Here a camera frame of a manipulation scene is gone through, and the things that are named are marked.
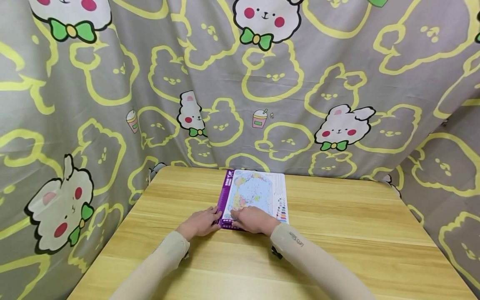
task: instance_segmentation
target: person's left hand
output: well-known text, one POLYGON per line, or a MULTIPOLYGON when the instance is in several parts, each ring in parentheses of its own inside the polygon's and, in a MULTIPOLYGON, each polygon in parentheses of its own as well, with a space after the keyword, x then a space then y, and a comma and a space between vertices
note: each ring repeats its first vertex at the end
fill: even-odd
POLYGON ((219 230, 220 225, 213 224, 214 221, 217 221, 222 216, 221 211, 215 213, 217 209, 218 207, 215 206, 193 213, 188 219, 180 224, 177 228, 177 232, 187 241, 190 241, 195 236, 203 237, 219 230))

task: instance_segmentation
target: fabric backdrop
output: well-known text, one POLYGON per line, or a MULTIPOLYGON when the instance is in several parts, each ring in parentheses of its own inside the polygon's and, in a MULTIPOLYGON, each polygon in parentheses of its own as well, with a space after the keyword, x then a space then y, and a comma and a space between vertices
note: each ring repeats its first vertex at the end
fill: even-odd
POLYGON ((2 0, 0 297, 64 299, 164 165, 385 181, 480 296, 478 0, 2 0))

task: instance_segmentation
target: world map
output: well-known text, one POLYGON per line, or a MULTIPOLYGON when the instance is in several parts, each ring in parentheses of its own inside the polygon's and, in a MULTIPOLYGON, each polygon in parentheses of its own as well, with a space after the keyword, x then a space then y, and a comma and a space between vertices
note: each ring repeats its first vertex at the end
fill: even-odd
POLYGON ((257 172, 235 172, 224 218, 232 219, 230 210, 256 206, 272 215, 271 180, 257 172))

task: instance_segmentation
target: hand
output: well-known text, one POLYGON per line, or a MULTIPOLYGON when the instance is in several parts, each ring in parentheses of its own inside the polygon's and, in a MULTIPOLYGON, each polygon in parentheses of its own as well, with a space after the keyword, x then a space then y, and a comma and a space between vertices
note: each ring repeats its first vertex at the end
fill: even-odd
POLYGON ((244 207, 240 210, 231 210, 230 213, 236 219, 233 226, 239 227, 251 233, 263 233, 271 236, 280 221, 255 206, 244 207))
POLYGON ((217 209, 218 207, 215 206, 193 213, 188 219, 180 224, 177 228, 177 232, 183 235, 187 241, 190 241, 195 236, 203 237, 219 230, 220 225, 213 224, 214 221, 217 221, 222 216, 221 211, 215 213, 217 209))

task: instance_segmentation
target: map poster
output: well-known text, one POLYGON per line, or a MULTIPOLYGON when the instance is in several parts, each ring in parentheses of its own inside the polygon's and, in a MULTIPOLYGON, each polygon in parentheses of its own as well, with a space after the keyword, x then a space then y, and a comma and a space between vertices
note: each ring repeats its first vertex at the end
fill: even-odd
POLYGON ((222 228, 233 227, 232 209, 256 206, 280 222, 289 224, 285 175, 252 170, 228 170, 223 181, 218 209, 223 211, 219 220, 222 228))

